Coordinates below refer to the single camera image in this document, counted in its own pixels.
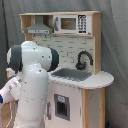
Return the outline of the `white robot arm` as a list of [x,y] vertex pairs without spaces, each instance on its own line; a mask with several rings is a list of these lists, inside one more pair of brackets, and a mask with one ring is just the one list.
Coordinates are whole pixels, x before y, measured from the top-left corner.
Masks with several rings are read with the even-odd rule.
[[7,53],[8,67],[15,72],[0,90],[0,105],[18,102],[13,128],[43,128],[50,71],[59,64],[55,49],[33,41],[13,45]]

